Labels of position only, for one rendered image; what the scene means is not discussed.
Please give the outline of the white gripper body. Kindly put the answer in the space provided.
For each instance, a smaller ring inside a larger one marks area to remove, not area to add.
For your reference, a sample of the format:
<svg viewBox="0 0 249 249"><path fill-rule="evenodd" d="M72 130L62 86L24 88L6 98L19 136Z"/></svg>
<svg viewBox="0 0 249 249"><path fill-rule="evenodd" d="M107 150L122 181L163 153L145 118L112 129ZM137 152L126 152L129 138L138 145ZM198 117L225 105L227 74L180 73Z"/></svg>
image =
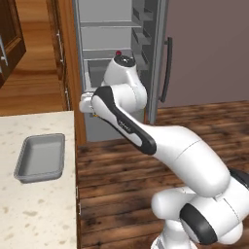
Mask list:
<svg viewBox="0 0 249 249"><path fill-rule="evenodd" d="M93 96L92 92L85 92L81 95L79 109L82 113L92 113L92 114L94 113L91 105L92 96Z"/></svg>

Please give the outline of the grey fridge drawer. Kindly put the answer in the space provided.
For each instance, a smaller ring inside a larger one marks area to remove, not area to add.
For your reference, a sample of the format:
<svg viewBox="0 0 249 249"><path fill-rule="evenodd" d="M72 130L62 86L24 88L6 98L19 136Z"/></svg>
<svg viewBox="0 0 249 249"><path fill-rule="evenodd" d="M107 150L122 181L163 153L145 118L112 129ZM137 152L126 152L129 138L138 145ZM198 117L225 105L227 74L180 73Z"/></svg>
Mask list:
<svg viewBox="0 0 249 249"><path fill-rule="evenodd" d="M92 90L99 87L110 59L85 60L85 82L86 90Z"/></svg>

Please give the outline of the grey open fridge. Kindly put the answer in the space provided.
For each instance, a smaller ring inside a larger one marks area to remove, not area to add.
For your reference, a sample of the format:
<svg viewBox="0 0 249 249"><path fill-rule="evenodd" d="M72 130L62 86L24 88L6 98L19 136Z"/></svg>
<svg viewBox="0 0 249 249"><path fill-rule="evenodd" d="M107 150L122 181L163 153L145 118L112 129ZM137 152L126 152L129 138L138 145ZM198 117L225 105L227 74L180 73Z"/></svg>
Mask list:
<svg viewBox="0 0 249 249"><path fill-rule="evenodd" d="M116 51L134 58L131 49L131 28L137 24L131 20L132 0L73 0L76 39L80 64L82 94L86 90L85 60L111 59ZM133 117L145 122L145 111L139 110ZM84 113L88 142L119 139L121 136L110 125Z"/></svg>

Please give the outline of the grey tupperware container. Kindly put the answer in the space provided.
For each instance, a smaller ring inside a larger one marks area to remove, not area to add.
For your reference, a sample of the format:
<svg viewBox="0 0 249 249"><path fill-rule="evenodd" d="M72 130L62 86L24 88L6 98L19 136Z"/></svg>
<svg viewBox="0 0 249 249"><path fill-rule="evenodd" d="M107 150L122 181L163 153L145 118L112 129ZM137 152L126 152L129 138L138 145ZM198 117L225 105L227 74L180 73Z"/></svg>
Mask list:
<svg viewBox="0 0 249 249"><path fill-rule="evenodd" d="M56 180L64 169L65 135L32 135L24 139L14 176L22 184Z"/></svg>

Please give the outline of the grey fridge door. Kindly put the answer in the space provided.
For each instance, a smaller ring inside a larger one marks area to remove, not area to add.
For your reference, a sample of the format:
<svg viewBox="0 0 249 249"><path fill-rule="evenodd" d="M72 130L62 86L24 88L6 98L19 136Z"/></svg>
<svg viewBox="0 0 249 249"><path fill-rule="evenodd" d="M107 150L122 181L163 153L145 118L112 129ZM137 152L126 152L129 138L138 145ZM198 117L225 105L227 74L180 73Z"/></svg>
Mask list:
<svg viewBox="0 0 249 249"><path fill-rule="evenodd" d="M160 95L160 73L165 41L168 0L132 0L132 55L139 78L148 93L145 122L156 121Z"/></svg>

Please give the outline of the tall wooden cabinet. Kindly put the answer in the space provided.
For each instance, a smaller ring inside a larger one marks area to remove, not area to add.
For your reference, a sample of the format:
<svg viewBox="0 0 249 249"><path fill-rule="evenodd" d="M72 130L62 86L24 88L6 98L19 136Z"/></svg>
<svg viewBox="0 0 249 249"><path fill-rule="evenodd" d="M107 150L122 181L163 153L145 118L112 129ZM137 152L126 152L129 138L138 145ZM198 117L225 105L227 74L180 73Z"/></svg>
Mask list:
<svg viewBox="0 0 249 249"><path fill-rule="evenodd" d="M78 62L73 0L46 0L46 3L52 33L54 59L56 73L59 80L62 107L64 110L67 110L65 97L65 88L67 87L69 91L71 110L74 112L76 144L81 146L86 143L87 139L84 115L79 111L82 88L80 66ZM60 31L64 64L60 62L59 46L56 38L58 29Z"/></svg>

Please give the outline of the dark wooden cupboard door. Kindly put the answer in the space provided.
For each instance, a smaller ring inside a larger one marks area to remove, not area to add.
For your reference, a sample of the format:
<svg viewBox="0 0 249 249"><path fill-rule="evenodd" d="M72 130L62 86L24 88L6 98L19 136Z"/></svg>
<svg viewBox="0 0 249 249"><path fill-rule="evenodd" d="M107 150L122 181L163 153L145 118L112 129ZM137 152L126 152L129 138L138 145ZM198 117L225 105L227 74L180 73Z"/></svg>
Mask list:
<svg viewBox="0 0 249 249"><path fill-rule="evenodd" d="M1 60L0 50L0 88L2 88L26 53L16 0L0 0L0 35L9 63L6 66Z"/></svg>

